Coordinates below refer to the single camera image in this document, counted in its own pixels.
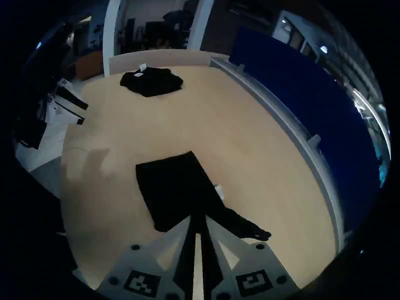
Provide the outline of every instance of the blue partition wall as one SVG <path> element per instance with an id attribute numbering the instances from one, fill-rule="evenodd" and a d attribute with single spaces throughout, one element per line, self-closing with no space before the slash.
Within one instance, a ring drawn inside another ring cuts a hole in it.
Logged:
<path id="1" fill-rule="evenodd" d="M 229 61 L 244 64 L 244 71 L 274 93 L 311 136 L 320 135 L 346 229 L 357 229 L 374 204 L 380 180 L 371 137 L 346 91 L 299 51 L 244 27 Z"/>

